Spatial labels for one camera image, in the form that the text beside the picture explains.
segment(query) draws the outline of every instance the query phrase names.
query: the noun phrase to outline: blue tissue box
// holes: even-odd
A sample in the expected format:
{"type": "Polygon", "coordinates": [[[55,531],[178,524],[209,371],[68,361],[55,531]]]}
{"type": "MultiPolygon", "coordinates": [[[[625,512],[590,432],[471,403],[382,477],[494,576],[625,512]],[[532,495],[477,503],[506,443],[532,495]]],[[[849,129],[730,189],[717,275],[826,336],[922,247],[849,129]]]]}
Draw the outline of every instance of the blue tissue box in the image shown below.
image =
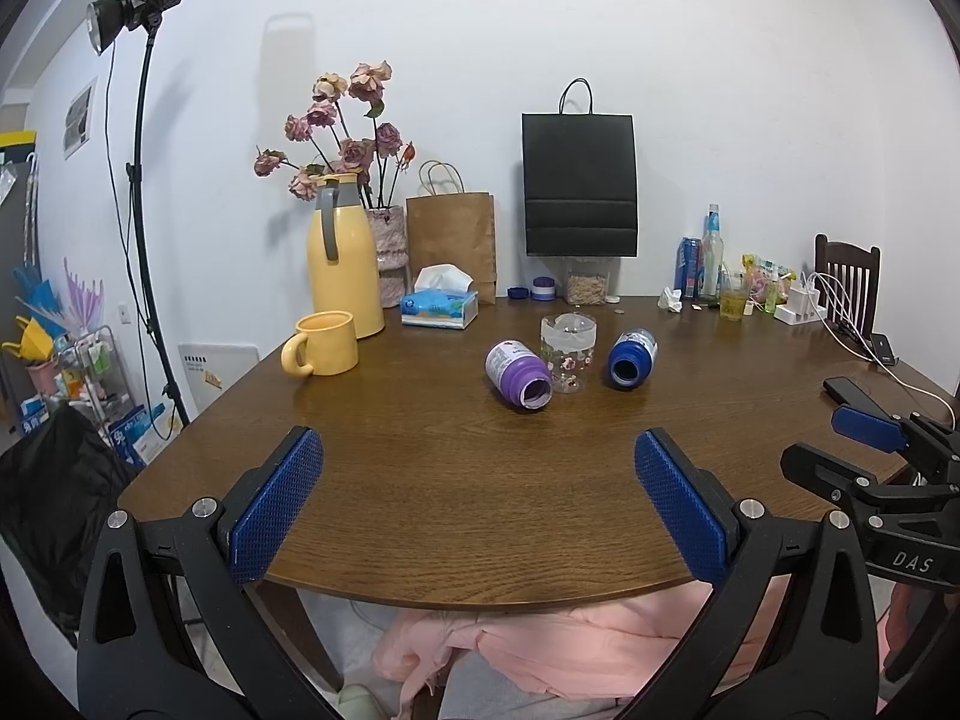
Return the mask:
{"type": "Polygon", "coordinates": [[[463,330],[477,316],[477,293],[423,290],[400,300],[400,322],[463,330]]]}

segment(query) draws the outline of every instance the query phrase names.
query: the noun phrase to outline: charging cable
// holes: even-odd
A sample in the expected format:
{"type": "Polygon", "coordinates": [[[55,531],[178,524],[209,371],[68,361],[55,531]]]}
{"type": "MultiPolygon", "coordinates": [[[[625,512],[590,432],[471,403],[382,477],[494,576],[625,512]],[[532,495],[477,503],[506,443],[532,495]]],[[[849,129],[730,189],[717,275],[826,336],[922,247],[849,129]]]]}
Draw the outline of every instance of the charging cable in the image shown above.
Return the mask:
{"type": "Polygon", "coordinates": [[[826,327],[827,331],[829,331],[829,333],[833,336],[834,341],[839,343],[840,346],[843,346],[843,348],[845,348],[846,351],[853,354],[854,357],[860,357],[861,360],[865,362],[875,362],[877,365],[879,365],[887,373],[890,374],[890,376],[893,378],[896,384],[903,386],[904,389],[912,389],[912,391],[921,392],[924,395],[929,395],[930,397],[936,400],[939,400],[941,403],[944,404],[944,406],[947,407],[947,410],[950,413],[950,422],[952,423],[950,425],[950,429],[956,430],[957,417],[956,417],[956,414],[953,412],[953,408],[950,406],[949,403],[947,403],[946,400],[944,400],[942,397],[936,394],[936,392],[930,392],[930,391],[927,391],[926,389],[921,389],[918,386],[907,384],[905,381],[902,381],[901,378],[899,378],[899,376],[896,375],[896,373],[892,372],[888,367],[886,367],[886,365],[883,365],[883,362],[880,362],[880,358],[877,357],[877,355],[875,355],[874,350],[872,349],[872,346],[870,346],[870,344],[867,343],[867,341],[864,341],[863,336],[861,336],[860,331],[856,327],[856,322],[854,321],[853,316],[847,310],[847,307],[853,305],[853,302],[851,301],[850,295],[847,293],[847,288],[844,286],[843,282],[840,279],[838,279],[833,274],[819,274],[819,272],[814,271],[812,274],[810,274],[809,276],[806,276],[805,278],[801,277],[800,283],[803,285],[803,288],[805,288],[805,290],[807,290],[809,293],[809,288],[815,285],[815,282],[817,279],[819,279],[820,284],[824,288],[824,292],[827,295],[827,306],[829,306],[829,300],[833,298],[833,304],[837,308],[838,314],[840,314],[840,317],[842,319],[846,319],[847,324],[851,327],[851,329],[853,329],[853,333],[856,334],[857,340],[860,341],[860,343],[863,344],[863,348],[870,353],[870,357],[865,357],[864,355],[860,354],[854,349],[851,349],[849,346],[846,345],[846,343],[843,343],[843,341],[840,340],[837,334],[834,333],[834,331],[832,330],[832,327],[830,327],[829,324],[827,324],[827,319],[825,319],[822,316],[822,314],[820,314],[820,312],[817,312],[817,316],[820,318],[820,322],[824,324],[824,327],[826,327]],[[843,297],[846,302],[843,302],[840,300],[839,295],[837,295],[837,292],[829,284],[829,281],[827,281],[828,278],[833,279],[837,283],[841,292],[843,293],[843,297]]]}

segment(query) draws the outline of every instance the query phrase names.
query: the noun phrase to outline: brown paper bag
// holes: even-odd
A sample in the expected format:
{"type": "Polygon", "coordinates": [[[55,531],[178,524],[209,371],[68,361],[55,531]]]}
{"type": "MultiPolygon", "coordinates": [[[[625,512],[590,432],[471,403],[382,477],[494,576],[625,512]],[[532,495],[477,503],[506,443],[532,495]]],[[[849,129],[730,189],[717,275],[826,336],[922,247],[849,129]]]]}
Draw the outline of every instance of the brown paper bag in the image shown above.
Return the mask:
{"type": "Polygon", "coordinates": [[[430,177],[434,167],[446,167],[460,178],[453,165],[436,160],[421,165],[421,182],[430,194],[407,199],[411,275],[416,279],[426,266],[450,263],[473,277],[470,288],[477,290],[481,303],[493,304],[496,302],[493,196],[486,191],[464,191],[463,180],[459,184],[453,182],[460,190],[457,193],[437,194],[430,177]]]}

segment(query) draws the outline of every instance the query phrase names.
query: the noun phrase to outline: bottle opening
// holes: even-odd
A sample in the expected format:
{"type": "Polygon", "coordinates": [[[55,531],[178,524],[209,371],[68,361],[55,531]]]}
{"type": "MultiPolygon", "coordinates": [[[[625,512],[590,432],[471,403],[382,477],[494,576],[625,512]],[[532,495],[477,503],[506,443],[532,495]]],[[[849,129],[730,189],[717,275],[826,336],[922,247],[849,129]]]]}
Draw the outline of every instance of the bottle opening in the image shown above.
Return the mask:
{"type": "Polygon", "coordinates": [[[539,409],[550,399],[550,382],[545,379],[534,379],[523,388],[520,396],[520,405],[525,409],[539,409]]]}
{"type": "Polygon", "coordinates": [[[640,370],[634,362],[629,360],[617,360],[613,364],[613,381],[617,384],[627,386],[640,378],[640,370]]]}

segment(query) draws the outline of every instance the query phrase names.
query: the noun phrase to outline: studio light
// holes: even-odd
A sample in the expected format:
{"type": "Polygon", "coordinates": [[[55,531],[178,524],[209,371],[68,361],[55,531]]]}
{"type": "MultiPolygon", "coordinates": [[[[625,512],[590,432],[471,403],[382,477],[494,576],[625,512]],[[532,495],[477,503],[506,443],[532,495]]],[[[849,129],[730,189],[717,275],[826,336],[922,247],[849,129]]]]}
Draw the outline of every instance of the studio light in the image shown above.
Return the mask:
{"type": "MultiPolygon", "coordinates": [[[[141,163],[141,149],[143,145],[143,107],[147,97],[147,72],[150,70],[150,57],[154,53],[154,41],[157,37],[157,30],[160,29],[160,22],[163,20],[163,11],[179,4],[181,0],[97,0],[90,2],[86,6],[86,29],[90,34],[90,43],[93,43],[93,49],[98,53],[104,50],[116,40],[125,26],[133,31],[142,26],[147,30],[147,44],[143,55],[143,70],[140,73],[140,90],[136,98],[136,120],[133,124],[133,162],[127,164],[127,177],[130,180],[130,216],[133,219],[133,231],[136,235],[136,255],[140,270],[140,286],[143,292],[143,312],[141,314],[140,305],[136,300],[136,285],[133,283],[131,275],[130,254],[127,246],[124,245],[124,252],[127,255],[127,276],[130,281],[130,288],[133,292],[133,300],[137,302],[137,337],[140,338],[140,322],[146,325],[147,335],[154,342],[157,348],[157,355],[160,356],[160,365],[163,367],[163,374],[166,377],[166,385],[163,391],[174,402],[174,408],[179,415],[184,427],[190,424],[190,419],[186,413],[184,399],[176,384],[173,369],[170,367],[170,357],[167,355],[166,346],[163,343],[163,335],[160,332],[160,319],[157,317],[157,303],[154,300],[154,287],[150,281],[150,266],[147,263],[147,237],[144,232],[143,224],[143,166],[141,163]]],[[[113,62],[110,60],[110,73],[113,72],[113,62]]],[[[107,81],[107,105],[104,109],[109,109],[109,81],[107,81]]],[[[107,132],[107,114],[104,113],[104,139],[107,132]]],[[[113,186],[113,200],[117,205],[117,223],[120,220],[120,206],[116,196],[116,186],[113,184],[113,176],[110,176],[110,184],[113,186]]],[[[130,233],[127,233],[127,241],[130,240],[130,233]]],[[[147,384],[147,365],[143,357],[143,344],[140,345],[140,362],[143,368],[144,389],[147,391],[148,411],[152,410],[150,406],[150,388],[147,384]]]]}
{"type": "Polygon", "coordinates": [[[86,6],[86,31],[97,53],[103,53],[126,26],[133,31],[145,26],[150,31],[160,13],[181,0],[97,0],[86,6]]]}

